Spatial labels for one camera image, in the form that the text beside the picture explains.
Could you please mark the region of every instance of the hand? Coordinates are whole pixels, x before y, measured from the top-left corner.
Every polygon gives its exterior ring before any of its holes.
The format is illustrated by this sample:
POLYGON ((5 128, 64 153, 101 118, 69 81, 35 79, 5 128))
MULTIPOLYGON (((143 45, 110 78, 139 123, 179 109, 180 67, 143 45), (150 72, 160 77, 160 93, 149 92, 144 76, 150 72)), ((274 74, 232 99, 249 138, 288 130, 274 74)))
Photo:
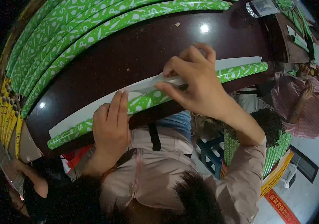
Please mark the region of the hand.
POLYGON ((305 89, 301 91, 301 94, 300 94, 300 99, 302 99, 303 101, 310 99, 313 95, 313 90, 314 90, 310 80, 306 80, 305 86, 306 86, 305 89))
POLYGON ((19 170, 19 171, 23 170, 24 164, 18 159, 13 159, 13 165, 16 170, 19 170))
POLYGON ((101 169, 112 168, 130 144, 131 133, 127 118, 128 92, 117 91, 111 104, 100 106, 94 113, 92 131, 96 151, 94 157, 101 158, 101 169))
POLYGON ((163 76, 180 75, 189 85, 186 91, 167 82, 156 83, 155 87, 187 110, 225 120, 230 107, 235 103, 225 92, 215 74, 215 51, 205 43, 197 43, 172 57, 164 66, 163 76), (203 49, 206 57, 198 50, 203 49))
POLYGON ((309 77, 310 68, 304 64, 299 66, 299 70, 296 72, 296 76, 300 78, 308 78, 309 77))

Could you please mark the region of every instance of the yellow wrapped tube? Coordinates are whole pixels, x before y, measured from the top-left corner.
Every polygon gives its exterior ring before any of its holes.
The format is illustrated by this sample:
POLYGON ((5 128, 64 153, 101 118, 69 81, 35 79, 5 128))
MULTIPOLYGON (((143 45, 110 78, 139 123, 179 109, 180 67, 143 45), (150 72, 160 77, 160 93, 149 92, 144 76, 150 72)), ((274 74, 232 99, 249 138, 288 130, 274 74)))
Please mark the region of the yellow wrapped tube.
POLYGON ((14 105, 14 99, 10 99, 8 97, 7 98, 7 102, 8 102, 8 99, 9 99, 8 106, 6 107, 6 109, 4 108, 4 113, 3 113, 3 116, 4 116, 4 118, 3 118, 3 130, 1 132, 1 142, 3 144, 5 144, 5 133, 7 131, 10 114, 13 111, 13 105, 14 105))
POLYGON ((3 103, 0 104, 0 141, 1 141, 1 137, 2 137, 2 133, 4 131, 4 127, 3 127, 3 124, 4 124, 4 111, 6 112, 6 108, 8 107, 8 104, 7 104, 7 98, 9 97, 9 94, 11 92, 11 88, 9 86, 9 83, 6 83, 5 84, 5 92, 4 92, 4 97, 2 97, 2 101, 3 103))
POLYGON ((4 104, 5 104, 6 98, 5 96, 1 97, 1 104, 0 104, 0 141, 1 141, 1 132, 3 130, 1 123, 2 123, 2 118, 3 118, 3 113, 4 113, 4 104))
POLYGON ((13 107, 14 115, 13 115, 13 118, 10 118, 10 120, 9 120, 9 130, 7 131, 7 136, 5 138, 5 149, 6 150, 8 150, 8 148, 9 148, 9 143, 10 143, 10 140, 12 139, 14 127, 15 127, 15 124, 17 123, 18 116, 19 116, 19 111, 16 111, 16 109, 17 109, 17 106, 14 105, 14 107, 13 107))
POLYGON ((15 136, 15 158, 19 159, 19 145, 20 145, 20 134, 22 131, 22 125, 23 125, 23 118, 19 114, 18 115, 18 122, 17 122, 17 132, 15 136))

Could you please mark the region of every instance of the green wrapped tube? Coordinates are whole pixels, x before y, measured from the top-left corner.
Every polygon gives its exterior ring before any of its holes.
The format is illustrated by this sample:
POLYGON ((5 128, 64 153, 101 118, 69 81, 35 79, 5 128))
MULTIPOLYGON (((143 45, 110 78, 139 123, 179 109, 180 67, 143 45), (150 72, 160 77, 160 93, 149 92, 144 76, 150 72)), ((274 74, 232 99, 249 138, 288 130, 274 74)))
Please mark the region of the green wrapped tube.
POLYGON ((40 65, 33 63, 31 69, 28 71, 27 77, 24 79, 23 84, 20 87, 20 93, 28 97, 39 78, 49 68, 51 63, 53 63, 54 60, 71 44, 73 44, 80 37, 85 35, 88 30, 92 30, 99 24, 102 24, 107 20, 115 17, 116 15, 122 14, 134 7, 141 7, 144 5, 148 5, 150 3, 158 2, 159 0, 124 0, 121 2, 118 1, 119 0, 105 0, 104 2, 101 2, 100 4, 89 9, 87 15, 79 15, 80 18, 74 19, 65 26, 64 30, 69 30, 69 28, 73 27, 72 31, 65 31, 56 34, 57 38, 59 38, 59 36, 62 37, 61 41, 54 41, 51 44, 51 40, 50 43, 44 48, 46 50, 41 51, 41 53, 38 55, 38 58, 36 59, 36 62, 41 61, 42 59, 43 60, 40 63, 40 65), (109 4, 115 5, 104 8, 104 5, 109 4))
POLYGON ((291 38, 291 41, 294 42, 297 46, 301 47, 308 53, 310 52, 309 49, 303 43, 301 43, 301 41, 299 41, 299 39, 296 38, 294 35, 290 35, 290 38, 291 38))
MULTIPOLYGON (((267 177, 270 172, 272 171, 274 165, 280 160, 280 158, 285 155, 287 148, 290 145, 292 135, 289 132, 285 132, 281 135, 277 141, 277 146, 271 146, 266 150, 266 158, 265 158, 265 165, 264 165, 264 173, 263 178, 267 177)), ((238 140, 232 139, 230 134, 224 132, 224 161, 225 163, 230 166, 230 162, 234 157, 234 153, 239 147, 238 140)))
MULTIPOLYGON (((233 68, 219 70, 219 71, 216 71, 216 74, 220 82, 225 83, 225 82, 228 82, 237 78, 241 78, 250 74, 266 71, 267 69, 268 69, 268 64, 266 62, 259 62, 259 63, 253 63, 253 64, 236 66, 233 68)), ((128 102, 127 115, 130 116, 132 114, 138 113, 142 110, 151 108, 153 106, 165 103, 170 100, 171 98, 162 91, 159 91, 159 90, 150 91, 142 96, 135 97, 128 102)), ((62 144, 68 142, 69 140, 71 141, 77 137, 80 137, 90 132, 91 131, 90 128, 88 128, 90 131, 86 131, 81 128, 81 127, 85 127, 85 123, 92 123, 92 119, 88 119, 85 122, 81 122, 77 124, 74 128, 72 128, 73 129, 72 132, 69 132, 69 130, 67 130, 57 135, 56 137, 50 139, 48 141, 49 149, 53 150, 61 146, 62 144)), ((239 146, 239 142, 234 142, 233 147, 234 146, 236 146, 237 148, 239 146)))
POLYGON ((253 63, 248 65, 236 66, 224 70, 216 71, 216 74, 221 83, 225 83, 237 78, 242 78, 251 74, 264 72, 268 69, 266 62, 253 63))
POLYGON ((27 42, 27 39, 30 37, 30 35, 32 34, 34 29, 39 25, 39 23, 43 20, 43 18, 57 5, 57 0, 46 1, 25 26, 25 29, 20 34, 10 54, 7 65, 7 71, 9 71, 7 73, 8 77, 10 77, 10 71, 13 70, 14 64, 19 56, 20 51, 23 49, 24 44, 27 42))
POLYGON ((41 21, 31 36, 28 38, 14 69, 11 71, 12 89, 19 91, 22 80, 25 78, 30 66, 33 64, 36 56, 44 46, 51 40, 53 35, 62 31, 64 26, 81 12, 89 9, 95 0, 78 1, 63 0, 41 21))
POLYGON ((24 107, 22 110, 22 116, 25 118, 32 105, 35 103, 38 95, 41 94, 43 89, 48 85, 48 83, 67 65, 71 60, 78 56, 82 51, 89 48, 99 40, 107 37, 108 35, 117 32, 132 24, 138 23, 140 21, 150 19, 153 17, 167 15, 170 13, 176 13, 180 11, 188 10, 228 10, 228 2, 218 0, 218 1, 168 1, 158 4, 153 4, 145 6, 139 9, 132 10, 128 13, 117 16, 104 24, 93 29, 91 32, 87 33, 75 43, 73 43, 66 51, 64 51, 49 67, 49 69, 41 76, 38 83, 32 89, 24 107))

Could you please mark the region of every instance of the pink jacket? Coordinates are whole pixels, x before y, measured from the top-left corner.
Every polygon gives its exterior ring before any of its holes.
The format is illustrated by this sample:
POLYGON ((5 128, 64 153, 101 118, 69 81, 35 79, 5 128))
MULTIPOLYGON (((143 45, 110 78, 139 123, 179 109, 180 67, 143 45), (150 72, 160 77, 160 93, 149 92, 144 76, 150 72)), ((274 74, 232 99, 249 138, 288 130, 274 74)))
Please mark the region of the pink jacket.
MULTIPOLYGON (((116 202, 125 209, 135 198, 139 203, 160 209, 183 211, 174 191, 186 170, 197 170, 194 162, 184 154, 191 154, 193 146, 170 128, 157 127, 162 149, 152 151, 148 128, 132 131, 130 149, 138 148, 134 156, 102 184, 101 207, 110 211, 116 202)), ((222 215, 227 223, 252 223, 259 209, 260 187, 266 155, 266 139, 259 147, 240 146, 225 178, 215 180, 206 175, 212 186, 222 215)))

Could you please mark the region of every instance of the black bag strap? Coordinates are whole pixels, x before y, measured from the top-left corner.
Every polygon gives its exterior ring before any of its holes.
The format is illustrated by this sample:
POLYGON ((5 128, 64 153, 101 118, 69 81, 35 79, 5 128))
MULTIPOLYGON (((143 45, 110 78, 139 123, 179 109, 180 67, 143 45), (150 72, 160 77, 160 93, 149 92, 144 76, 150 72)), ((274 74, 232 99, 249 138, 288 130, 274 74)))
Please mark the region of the black bag strap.
POLYGON ((162 148, 161 142, 158 137, 157 127, 155 123, 148 124, 149 135, 151 136, 151 142, 153 144, 153 151, 160 151, 162 148))

